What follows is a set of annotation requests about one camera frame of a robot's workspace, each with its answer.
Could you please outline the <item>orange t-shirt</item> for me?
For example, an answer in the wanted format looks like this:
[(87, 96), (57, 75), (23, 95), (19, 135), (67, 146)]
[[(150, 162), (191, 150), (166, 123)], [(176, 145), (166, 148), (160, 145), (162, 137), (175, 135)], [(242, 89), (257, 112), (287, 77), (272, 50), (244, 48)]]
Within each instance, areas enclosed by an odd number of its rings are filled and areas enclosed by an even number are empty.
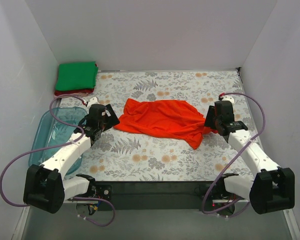
[(133, 134), (186, 141), (194, 150), (205, 135), (205, 117), (184, 100), (139, 102), (129, 98), (114, 128)]

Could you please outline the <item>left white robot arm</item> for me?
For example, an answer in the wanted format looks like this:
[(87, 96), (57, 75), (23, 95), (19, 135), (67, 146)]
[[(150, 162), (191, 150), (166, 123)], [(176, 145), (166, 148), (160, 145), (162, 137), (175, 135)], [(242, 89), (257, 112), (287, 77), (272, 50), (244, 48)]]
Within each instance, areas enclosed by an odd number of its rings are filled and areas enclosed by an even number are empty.
[(26, 173), (23, 194), (24, 203), (56, 213), (63, 202), (75, 197), (91, 200), (97, 195), (95, 179), (86, 174), (77, 174), (66, 180), (72, 165), (101, 137), (104, 131), (119, 124), (119, 119), (110, 104), (92, 104), (88, 114), (60, 149), (40, 165), (31, 165)]

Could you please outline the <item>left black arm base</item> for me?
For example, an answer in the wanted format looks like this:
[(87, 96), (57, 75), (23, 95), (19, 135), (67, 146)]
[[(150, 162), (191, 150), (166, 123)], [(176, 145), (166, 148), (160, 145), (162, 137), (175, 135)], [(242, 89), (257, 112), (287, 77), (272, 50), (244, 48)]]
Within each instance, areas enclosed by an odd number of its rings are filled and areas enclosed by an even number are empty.
[(112, 198), (112, 186), (108, 184), (93, 185), (90, 187), (88, 196), (90, 198), (105, 199), (107, 201)]

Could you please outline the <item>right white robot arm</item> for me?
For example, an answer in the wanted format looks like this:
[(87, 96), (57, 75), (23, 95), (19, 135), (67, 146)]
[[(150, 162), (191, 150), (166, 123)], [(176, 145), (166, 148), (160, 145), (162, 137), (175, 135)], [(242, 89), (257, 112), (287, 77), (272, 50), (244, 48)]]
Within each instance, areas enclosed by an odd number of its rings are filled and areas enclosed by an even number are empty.
[(216, 130), (237, 151), (254, 177), (248, 180), (237, 173), (221, 173), (208, 188), (204, 200), (212, 190), (222, 199), (235, 194), (248, 200), (260, 215), (295, 206), (294, 172), (289, 167), (282, 168), (253, 141), (248, 127), (235, 120), (231, 101), (219, 100), (209, 106), (204, 125)]

